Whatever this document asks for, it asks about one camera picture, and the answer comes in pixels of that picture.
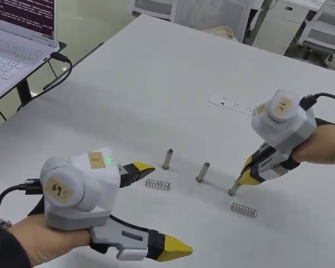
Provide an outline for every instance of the hand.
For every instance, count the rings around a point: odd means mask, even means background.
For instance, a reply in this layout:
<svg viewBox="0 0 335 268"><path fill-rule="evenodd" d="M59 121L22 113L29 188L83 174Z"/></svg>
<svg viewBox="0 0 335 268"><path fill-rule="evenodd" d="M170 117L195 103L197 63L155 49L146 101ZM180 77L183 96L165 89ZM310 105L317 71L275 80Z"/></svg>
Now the hand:
<svg viewBox="0 0 335 268"><path fill-rule="evenodd" d="M8 229L30 258L32 267L54 260L77 247L89 246L88 230L61 231L48 227L44 215L29 216Z"/></svg>
<svg viewBox="0 0 335 268"><path fill-rule="evenodd" d="M294 149L292 157L297 162L335 164L335 126L324 125Z"/></svg>

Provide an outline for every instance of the laptop screen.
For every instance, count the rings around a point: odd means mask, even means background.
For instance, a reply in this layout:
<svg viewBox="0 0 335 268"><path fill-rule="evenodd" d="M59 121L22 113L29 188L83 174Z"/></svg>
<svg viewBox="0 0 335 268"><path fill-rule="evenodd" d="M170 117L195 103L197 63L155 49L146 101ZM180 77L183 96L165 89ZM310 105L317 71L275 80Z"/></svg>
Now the laptop screen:
<svg viewBox="0 0 335 268"><path fill-rule="evenodd" d="M0 20L54 37L55 0L0 0Z"/></svg>

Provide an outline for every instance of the metal peg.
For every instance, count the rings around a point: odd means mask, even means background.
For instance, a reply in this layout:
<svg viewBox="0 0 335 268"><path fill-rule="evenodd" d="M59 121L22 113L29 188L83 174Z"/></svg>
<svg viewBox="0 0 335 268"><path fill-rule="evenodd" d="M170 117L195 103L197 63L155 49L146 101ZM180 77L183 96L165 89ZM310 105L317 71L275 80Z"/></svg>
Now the metal peg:
<svg viewBox="0 0 335 268"><path fill-rule="evenodd" d="M170 165L170 161L171 161L171 157L173 156L173 149L168 149L167 153L166 153L166 157L165 157L165 161L162 165L162 169L164 170L168 170L169 169L169 165Z"/></svg>
<svg viewBox="0 0 335 268"><path fill-rule="evenodd" d="M230 188L230 190L227 191L228 195L229 195L230 197L235 196L235 195L236 195L236 192L237 192L237 190L238 190L239 187L241 187L241 184L240 184L240 181L237 179L237 180L234 182L232 188Z"/></svg>
<svg viewBox="0 0 335 268"><path fill-rule="evenodd" d="M201 169L199 175L196 177L196 181L197 181L198 183L203 182L203 178L205 177L206 172L207 172L207 170L209 169L209 167L210 167L210 163L209 163L209 162L206 162L205 164L203 164L203 167L202 167L202 169Z"/></svg>

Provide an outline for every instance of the paper label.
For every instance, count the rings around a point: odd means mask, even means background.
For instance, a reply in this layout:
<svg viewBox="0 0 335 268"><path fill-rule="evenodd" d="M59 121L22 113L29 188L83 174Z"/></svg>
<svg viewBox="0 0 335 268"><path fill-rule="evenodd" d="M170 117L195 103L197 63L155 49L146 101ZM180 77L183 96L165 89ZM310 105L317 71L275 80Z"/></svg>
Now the paper label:
<svg viewBox="0 0 335 268"><path fill-rule="evenodd" d="M266 109L266 104L263 103L257 107L257 114L260 116L262 112Z"/></svg>
<svg viewBox="0 0 335 268"><path fill-rule="evenodd" d="M73 195L71 188L59 182L54 177L47 179L44 185L44 193L64 204L68 204Z"/></svg>
<svg viewBox="0 0 335 268"><path fill-rule="evenodd" d="M91 169L105 169L106 163L104 162L102 152L89 152L89 163Z"/></svg>
<svg viewBox="0 0 335 268"><path fill-rule="evenodd" d="M284 116L289 111L292 104L293 101L291 99L289 99L288 97L282 97L279 99L274 109L274 112L279 116Z"/></svg>

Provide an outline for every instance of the sleeve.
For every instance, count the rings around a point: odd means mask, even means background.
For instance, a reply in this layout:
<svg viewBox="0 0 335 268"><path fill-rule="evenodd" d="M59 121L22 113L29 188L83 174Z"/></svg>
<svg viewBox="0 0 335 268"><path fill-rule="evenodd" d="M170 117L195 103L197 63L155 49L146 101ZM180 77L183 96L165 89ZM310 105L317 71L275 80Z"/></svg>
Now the sleeve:
<svg viewBox="0 0 335 268"><path fill-rule="evenodd" d="M31 268L30 260L15 236L0 227L0 268Z"/></svg>

